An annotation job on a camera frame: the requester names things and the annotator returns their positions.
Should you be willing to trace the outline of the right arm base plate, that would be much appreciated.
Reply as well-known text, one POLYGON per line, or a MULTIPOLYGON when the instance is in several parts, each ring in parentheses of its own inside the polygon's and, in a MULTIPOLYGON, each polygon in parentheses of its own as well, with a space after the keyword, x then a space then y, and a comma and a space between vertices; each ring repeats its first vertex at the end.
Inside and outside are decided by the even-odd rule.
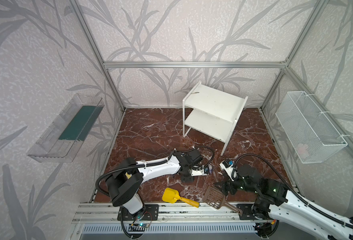
POLYGON ((236 207, 242 211, 242 215, 239 215, 240 220, 256 220, 257 218, 252 212, 253 204, 237 204, 236 207))

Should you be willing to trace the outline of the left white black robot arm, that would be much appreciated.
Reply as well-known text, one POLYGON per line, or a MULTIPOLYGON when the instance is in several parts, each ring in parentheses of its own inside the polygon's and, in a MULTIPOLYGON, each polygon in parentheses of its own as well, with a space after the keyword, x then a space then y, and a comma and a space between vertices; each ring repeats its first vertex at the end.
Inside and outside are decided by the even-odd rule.
POLYGON ((146 212, 146 207, 138 194, 141 185, 149 180, 165 175, 179 175, 184 182, 192 182, 196 176, 210 173, 209 165, 199 165, 203 156, 197 149, 188 151, 173 150, 169 156, 152 160, 123 160, 114 170, 99 176, 96 190, 109 197, 114 207, 125 208, 138 219, 146 212))

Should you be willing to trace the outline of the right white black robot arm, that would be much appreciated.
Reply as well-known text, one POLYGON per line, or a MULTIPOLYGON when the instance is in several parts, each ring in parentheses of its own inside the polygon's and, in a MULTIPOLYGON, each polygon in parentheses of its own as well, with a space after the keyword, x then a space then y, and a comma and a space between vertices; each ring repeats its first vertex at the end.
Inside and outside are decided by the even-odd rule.
POLYGON ((237 191, 255 193, 256 200, 251 208, 254 217, 289 224, 319 240, 353 240, 353 217, 328 211, 286 184, 264 178, 249 165, 236 167, 233 161, 223 161, 219 166, 227 177, 215 187, 225 196, 237 191))

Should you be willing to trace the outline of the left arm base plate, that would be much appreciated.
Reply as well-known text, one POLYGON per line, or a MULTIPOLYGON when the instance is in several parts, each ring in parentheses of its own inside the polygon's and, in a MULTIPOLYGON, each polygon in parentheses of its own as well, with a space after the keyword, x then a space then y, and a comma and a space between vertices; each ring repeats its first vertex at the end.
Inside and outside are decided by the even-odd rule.
POLYGON ((134 221, 134 220, 145 220, 145 221, 156 221, 159 214, 158 204, 145 204, 144 207, 136 214, 131 214, 125 207, 120 207, 118 213, 118 221, 134 221))

